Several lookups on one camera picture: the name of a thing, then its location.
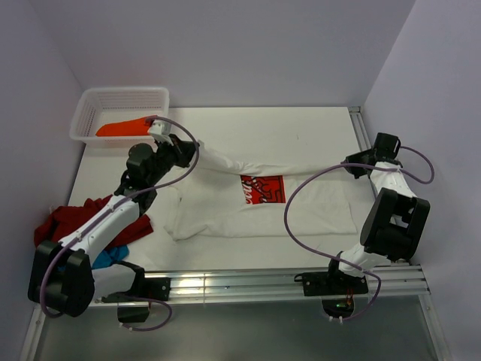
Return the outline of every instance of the gray wall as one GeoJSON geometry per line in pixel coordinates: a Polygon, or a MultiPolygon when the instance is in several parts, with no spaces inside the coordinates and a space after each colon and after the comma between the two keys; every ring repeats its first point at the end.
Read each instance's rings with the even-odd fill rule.
{"type": "Polygon", "coordinates": [[[414,0],[31,0],[83,88],[175,106],[361,105],[414,0]]]}
{"type": "MultiPolygon", "coordinates": [[[[436,165],[419,245],[437,312],[456,359],[481,357],[481,2],[418,0],[365,104],[371,140],[392,132],[436,165]]],[[[422,161],[402,156],[417,174],[422,161]]]]}
{"type": "Polygon", "coordinates": [[[68,127],[80,86],[26,0],[0,2],[0,359],[17,359],[32,315],[33,230],[65,203],[81,146],[68,127]]]}

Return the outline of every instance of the white t-shirt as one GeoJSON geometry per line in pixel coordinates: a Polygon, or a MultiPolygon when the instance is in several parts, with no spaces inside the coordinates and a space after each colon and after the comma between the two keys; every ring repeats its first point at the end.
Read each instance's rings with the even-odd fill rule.
{"type": "MultiPolygon", "coordinates": [[[[286,201],[321,168],[240,162],[201,143],[196,169],[171,186],[165,229],[174,240],[286,235],[286,201]]],[[[296,235],[356,233],[341,182],[329,179],[316,179],[300,191],[289,209],[289,225],[296,235]]]]}

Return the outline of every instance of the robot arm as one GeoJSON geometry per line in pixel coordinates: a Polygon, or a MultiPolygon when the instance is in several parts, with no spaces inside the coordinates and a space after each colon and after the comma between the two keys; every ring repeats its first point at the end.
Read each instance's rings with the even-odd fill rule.
{"type": "MultiPolygon", "coordinates": [[[[401,169],[402,164],[396,160],[400,146],[398,137],[379,133],[370,150],[348,156],[346,162],[401,169]]],[[[416,252],[428,218],[429,202],[414,194],[400,171],[369,171],[362,168],[348,168],[347,171],[356,178],[368,174],[376,187],[377,197],[362,227],[360,243],[342,252],[340,258],[365,270],[398,259],[410,259],[416,252]]],[[[345,263],[339,265],[339,270],[357,278],[364,276],[361,271],[345,263]]]]}
{"type": "Polygon", "coordinates": [[[58,244],[44,241],[37,247],[28,293],[32,301],[40,302],[41,282],[53,257],[80,235],[81,240],[65,252],[49,277],[45,293],[47,307],[76,317],[100,296],[117,292],[141,294],[145,288],[143,268],[118,262],[109,268],[92,270],[92,264],[112,239],[149,209],[157,195],[155,190],[137,192],[155,186],[174,165],[189,166],[195,145],[181,141],[176,135],[166,134],[168,130],[164,122],[154,120],[149,133],[156,140],[156,151],[144,143],[129,150],[127,170],[107,205],[58,244]],[[113,211],[100,220],[109,209],[113,211]],[[88,232],[92,224],[96,226],[88,232]]]}
{"type": "MultiPolygon", "coordinates": [[[[343,163],[401,169],[402,164],[396,160],[400,147],[398,137],[378,133],[371,149],[348,156],[343,163]]],[[[359,265],[365,271],[398,259],[409,260],[416,252],[428,218],[429,202],[414,194],[400,171],[349,166],[346,170],[356,179],[369,176],[376,187],[377,197],[362,227],[360,242],[337,257],[359,265]]],[[[337,260],[330,261],[327,272],[303,273],[296,276],[295,281],[302,282],[305,296],[352,296],[369,292],[363,271],[337,260]]],[[[350,316],[354,310],[353,302],[342,308],[338,302],[339,299],[322,301],[330,316],[350,316]]]]}

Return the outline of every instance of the black mounting bracket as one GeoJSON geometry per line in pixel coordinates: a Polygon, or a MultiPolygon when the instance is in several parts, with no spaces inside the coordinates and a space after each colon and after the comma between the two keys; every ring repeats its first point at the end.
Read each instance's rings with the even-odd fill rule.
{"type": "MultiPolygon", "coordinates": [[[[401,142],[395,135],[377,133],[376,141],[371,149],[347,156],[343,163],[376,165],[377,162],[388,162],[400,165],[401,163],[396,160],[400,147],[401,142]]],[[[346,167],[346,170],[352,174],[355,179],[358,179],[365,174],[369,175],[372,172],[369,169],[357,167],[346,167]]]]}
{"type": "Polygon", "coordinates": [[[339,261],[331,260],[327,272],[305,272],[294,277],[302,282],[304,296],[364,295],[369,292],[366,277],[353,277],[339,270],[339,261]]]}
{"type": "MultiPolygon", "coordinates": [[[[168,301],[171,291],[171,279],[163,278],[143,278],[134,293],[127,292],[126,296],[141,297],[144,299],[157,299],[159,301],[168,301]]],[[[106,297],[102,297],[103,303],[130,302],[131,300],[123,297],[122,293],[114,293],[106,297]]]]}
{"type": "Polygon", "coordinates": [[[148,307],[118,307],[117,319],[121,323],[143,323],[150,314],[148,307]]]}
{"type": "MultiPolygon", "coordinates": [[[[181,141],[173,134],[169,137],[173,145],[156,142],[156,151],[147,143],[136,144],[130,148],[127,170],[123,172],[120,186],[114,195],[130,196],[139,190],[153,187],[174,165],[181,168],[189,167],[189,162],[195,154],[195,145],[191,141],[181,141]]],[[[138,203],[139,213],[143,215],[156,197],[157,192],[151,190],[135,196],[132,200],[138,203]]]]}

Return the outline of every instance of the purple cable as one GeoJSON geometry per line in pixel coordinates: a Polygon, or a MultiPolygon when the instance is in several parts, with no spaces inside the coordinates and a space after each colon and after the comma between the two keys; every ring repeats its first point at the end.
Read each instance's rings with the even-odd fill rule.
{"type": "MultiPolygon", "coordinates": [[[[194,144],[194,147],[195,147],[195,158],[194,158],[194,162],[192,164],[192,166],[189,167],[189,169],[184,173],[182,174],[180,177],[174,179],[174,180],[171,180],[167,183],[164,183],[164,184],[160,184],[159,186],[154,186],[154,187],[150,187],[150,188],[146,188],[145,190],[139,190],[138,192],[134,192],[132,194],[130,194],[129,196],[126,196],[125,198],[122,198],[120,199],[115,205],[113,205],[112,209],[107,209],[104,213],[102,213],[100,216],[98,216],[97,219],[95,219],[91,224],[89,224],[83,232],[81,232],[75,239],[73,239],[72,241],[70,241],[69,243],[67,243],[57,254],[55,257],[53,257],[52,259],[52,262],[50,262],[50,264],[48,265],[47,267],[47,270],[45,271],[45,275],[44,275],[44,278],[42,279],[42,283],[40,285],[40,306],[41,306],[41,309],[42,311],[45,313],[46,316],[50,317],[50,318],[57,318],[57,317],[60,317],[63,315],[62,312],[59,312],[58,314],[54,314],[52,312],[49,311],[49,309],[47,308],[47,305],[45,304],[45,297],[46,297],[46,289],[47,289],[47,282],[48,282],[48,279],[50,278],[50,275],[52,274],[52,271],[54,270],[54,268],[56,267],[56,264],[57,262],[59,261],[59,259],[64,255],[65,252],[67,252],[67,250],[69,250],[71,247],[73,247],[76,243],[78,243],[79,241],[82,240],[82,238],[84,237],[84,235],[88,234],[90,231],[92,231],[99,223],[102,222],[102,220],[104,220],[110,213],[112,213],[113,211],[115,211],[120,205],[122,205],[123,203],[127,202],[129,199],[135,197],[135,196],[138,196],[139,194],[142,194],[142,193],[145,193],[145,192],[149,192],[151,190],[158,190],[159,188],[164,188],[164,187],[167,187],[167,186],[170,186],[176,182],[179,182],[181,181],[182,179],[184,179],[185,177],[187,177],[190,173],[192,173],[192,171],[194,170],[194,168],[197,166],[197,163],[198,163],[198,160],[199,160],[199,157],[200,157],[200,149],[199,149],[199,146],[198,146],[198,143],[197,141],[195,140],[195,137],[194,135],[192,135],[192,133],[187,130],[184,126],[181,126],[179,123],[177,122],[174,122],[173,120],[170,120],[168,118],[164,118],[164,117],[157,117],[157,116],[154,116],[154,117],[149,117],[148,120],[162,120],[166,123],[169,123],[169,124],[172,124],[173,126],[176,126],[177,128],[179,128],[180,130],[182,130],[183,132],[186,133],[186,135],[192,140],[192,143],[194,144]]],[[[165,307],[167,307],[169,309],[169,316],[167,318],[166,321],[164,321],[160,326],[155,326],[155,327],[151,327],[151,329],[159,329],[160,327],[164,326],[167,321],[169,321],[169,319],[171,318],[171,313],[172,313],[172,309],[170,308],[170,306],[168,306],[165,302],[162,302],[162,301],[157,301],[155,299],[142,299],[142,300],[147,300],[147,301],[150,301],[150,302],[156,302],[156,303],[159,303],[161,305],[164,305],[165,307]]]]}
{"type": "Polygon", "coordinates": [[[341,163],[341,164],[337,164],[337,165],[333,165],[332,167],[329,167],[329,168],[326,168],[326,169],[323,169],[317,173],[315,173],[315,175],[309,177],[308,179],[306,179],[298,188],[296,188],[296,190],[291,194],[291,196],[289,197],[289,200],[287,201],[286,203],[286,208],[284,209],[284,226],[286,227],[286,231],[287,233],[289,233],[289,236],[294,240],[295,243],[297,243],[299,246],[301,246],[302,248],[304,248],[305,250],[308,250],[312,253],[315,253],[315,254],[319,254],[320,256],[324,256],[324,257],[327,257],[327,258],[330,258],[330,259],[333,259],[334,261],[338,261],[338,262],[342,262],[342,263],[345,263],[347,265],[350,265],[351,267],[361,271],[362,273],[364,273],[365,275],[368,275],[368,276],[371,276],[373,278],[376,278],[377,280],[377,288],[376,288],[376,292],[374,293],[372,299],[368,302],[368,304],[360,310],[360,312],[358,312],[357,314],[354,314],[350,317],[346,317],[344,318],[343,320],[347,321],[347,320],[352,320],[353,318],[356,318],[358,316],[360,316],[361,314],[363,314],[364,312],[366,312],[370,306],[373,305],[373,303],[376,301],[378,295],[379,295],[379,292],[381,291],[381,278],[374,274],[373,272],[370,272],[370,271],[367,271],[367,270],[364,270],[362,269],[362,267],[360,265],[356,265],[355,263],[352,263],[352,262],[349,262],[349,261],[346,261],[345,259],[341,259],[340,257],[337,257],[337,256],[333,256],[331,254],[328,254],[328,253],[324,253],[324,252],[321,252],[320,250],[315,250],[314,248],[311,248],[309,246],[307,246],[306,244],[302,243],[301,241],[299,241],[299,239],[297,239],[295,237],[295,235],[292,233],[290,227],[289,227],[289,223],[287,221],[287,214],[289,212],[289,208],[292,204],[292,201],[294,200],[295,196],[306,186],[308,185],[311,181],[313,181],[314,179],[320,177],[321,175],[324,175],[330,171],[334,171],[335,169],[339,169],[339,168],[364,168],[364,169],[370,169],[370,170],[374,170],[374,171],[400,171],[402,173],[404,173],[405,175],[411,177],[412,179],[414,179],[415,181],[418,181],[420,182],[421,184],[430,184],[432,183],[433,179],[434,179],[434,166],[432,165],[431,161],[428,159],[427,156],[425,156],[424,154],[422,154],[421,152],[419,152],[418,150],[414,150],[413,148],[410,148],[410,147],[401,147],[403,149],[406,149],[406,150],[410,150],[418,155],[420,155],[429,165],[429,168],[431,169],[431,178],[429,180],[421,180],[419,178],[417,178],[417,176],[415,176],[414,174],[408,172],[408,171],[405,171],[404,169],[402,168],[379,168],[379,167],[375,167],[373,165],[368,165],[368,164],[361,164],[361,163],[341,163]]]}

